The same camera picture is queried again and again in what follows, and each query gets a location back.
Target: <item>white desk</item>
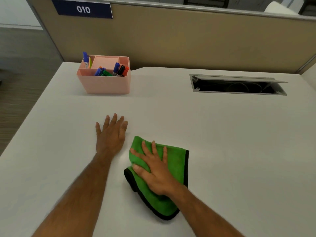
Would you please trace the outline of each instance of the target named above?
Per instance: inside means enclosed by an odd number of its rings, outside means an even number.
[[[63,63],[0,157],[0,236],[30,236],[95,153],[95,122],[129,121],[94,237],[193,236],[125,180],[133,137],[190,150],[189,189],[247,236],[316,235],[316,92],[299,76],[146,67],[126,96],[87,95]],[[194,93],[189,74],[274,77],[287,96]]]

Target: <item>blue number sign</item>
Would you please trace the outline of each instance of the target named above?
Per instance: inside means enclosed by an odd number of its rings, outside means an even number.
[[[58,15],[113,19],[111,4],[104,2],[52,0]]]

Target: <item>orange marker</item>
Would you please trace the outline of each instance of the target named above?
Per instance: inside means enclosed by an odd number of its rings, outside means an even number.
[[[129,69],[130,69],[130,68],[127,66],[127,67],[125,68],[125,70],[124,70],[122,76],[126,76]]]

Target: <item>microfiber cloth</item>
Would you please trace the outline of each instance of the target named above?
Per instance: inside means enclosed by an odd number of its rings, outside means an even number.
[[[140,138],[139,136],[135,136],[132,143],[132,148],[136,152],[144,154],[142,149],[142,141],[142,138]],[[152,153],[151,142],[145,140],[145,143],[149,151]],[[160,159],[162,159],[164,146],[165,145],[156,144],[157,152]],[[166,145],[166,147],[168,153],[169,171],[171,172],[173,177],[175,177],[180,183],[188,187],[189,151],[174,146]],[[150,172],[150,168],[142,159],[134,156],[131,152],[129,152],[129,158],[132,164],[137,164]],[[149,189],[148,185],[143,181],[143,179],[141,179],[135,173],[132,166],[124,170],[124,175],[132,190],[139,194],[142,201],[147,205],[149,209],[152,210],[155,215],[163,220],[171,220],[179,213],[178,207],[172,202],[172,200],[169,199],[167,196],[156,195],[154,192],[152,192]]]

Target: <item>pink plastic box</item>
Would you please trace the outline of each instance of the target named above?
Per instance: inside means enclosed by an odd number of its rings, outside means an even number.
[[[88,94],[128,94],[131,86],[130,59],[127,56],[90,55],[91,69],[85,68],[81,62],[77,76]],[[113,73],[115,63],[129,67],[126,76],[94,76],[97,69],[105,67],[109,73]]]

